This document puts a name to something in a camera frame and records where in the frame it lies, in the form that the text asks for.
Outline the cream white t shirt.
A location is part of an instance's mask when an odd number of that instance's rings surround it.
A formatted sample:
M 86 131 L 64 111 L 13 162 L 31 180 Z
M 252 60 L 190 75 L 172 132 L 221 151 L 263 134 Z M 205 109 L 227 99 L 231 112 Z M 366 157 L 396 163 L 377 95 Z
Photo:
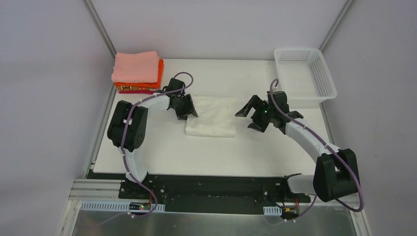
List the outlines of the cream white t shirt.
M 197 117 L 189 116 L 185 133 L 194 137 L 233 138 L 237 132 L 233 97 L 196 96 L 193 98 Z

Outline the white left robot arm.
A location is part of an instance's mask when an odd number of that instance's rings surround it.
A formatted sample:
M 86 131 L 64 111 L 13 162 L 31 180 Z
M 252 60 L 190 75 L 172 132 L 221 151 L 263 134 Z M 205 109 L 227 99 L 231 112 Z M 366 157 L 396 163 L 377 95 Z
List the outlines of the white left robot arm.
M 143 180 L 148 170 L 143 163 L 141 145 L 145 140 L 148 119 L 159 112 L 173 109 L 178 120 L 197 117 L 192 97 L 185 93 L 190 87 L 183 81 L 171 78 L 168 85 L 151 96 L 133 104 L 121 100 L 111 118 L 107 137 L 122 155 L 126 178 L 134 182 L 131 192 L 138 199 L 149 195 L 150 186 Z

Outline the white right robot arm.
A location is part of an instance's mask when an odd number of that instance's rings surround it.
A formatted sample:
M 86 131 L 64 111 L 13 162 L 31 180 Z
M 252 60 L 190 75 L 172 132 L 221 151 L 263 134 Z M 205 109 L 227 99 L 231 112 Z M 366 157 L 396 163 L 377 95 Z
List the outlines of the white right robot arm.
M 273 91 L 267 100 L 253 95 L 235 115 L 246 117 L 252 109 L 254 113 L 248 128 L 264 133 L 272 124 L 301 146 L 315 163 L 312 175 L 285 177 L 287 183 L 279 188 L 281 199 L 290 202 L 303 193 L 329 202 L 359 192 L 355 153 L 324 141 L 298 111 L 290 110 L 285 92 Z

